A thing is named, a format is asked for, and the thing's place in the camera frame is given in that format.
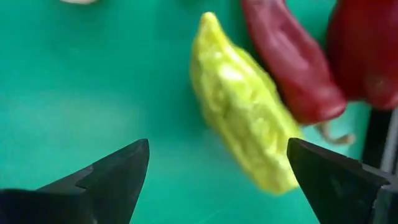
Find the pepper stem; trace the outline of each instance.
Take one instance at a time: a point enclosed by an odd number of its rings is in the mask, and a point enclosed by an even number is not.
[[[355,142],[354,134],[345,134],[338,138],[333,138],[330,136],[330,122],[324,121],[315,125],[315,128],[319,131],[321,136],[326,142],[333,145],[350,145]]]

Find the pepper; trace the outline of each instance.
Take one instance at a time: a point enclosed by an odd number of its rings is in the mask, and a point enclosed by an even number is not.
[[[274,194],[298,187],[286,150],[302,131],[268,74],[228,39],[212,12],[201,17],[190,78],[206,123],[256,184]]]
[[[330,143],[351,144],[351,134],[333,139],[328,133],[327,122],[343,114],[347,101],[318,43],[291,14],[284,0],[241,2],[256,50],[294,118],[300,124],[316,124]]]
[[[379,110],[398,106],[398,1],[337,2],[327,51],[335,79],[349,100]]]

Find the green surface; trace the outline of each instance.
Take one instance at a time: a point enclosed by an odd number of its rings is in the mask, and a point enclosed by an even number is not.
[[[288,1],[322,40],[333,1]],[[215,11],[251,50],[237,0],[3,1],[0,7],[0,187],[36,189],[136,139],[150,166],[135,224],[317,223],[300,189],[258,191],[209,131],[188,80],[201,13]],[[350,105],[333,150],[358,158],[369,108]],[[309,141],[326,145],[312,129]]]

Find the white object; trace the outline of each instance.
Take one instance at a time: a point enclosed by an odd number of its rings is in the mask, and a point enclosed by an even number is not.
[[[69,2],[69,3],[73,3],[73,4],[90,4],[95,2],[96,0],[61,0],[64,2]]]

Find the yellow pepper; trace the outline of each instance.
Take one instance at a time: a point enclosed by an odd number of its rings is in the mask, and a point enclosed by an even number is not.
[[[286,150],[301,129],[270,76],[228,39],[212,12],[201,17],[190,78],[205,121],[256,184],[274,194],[298,187]]]

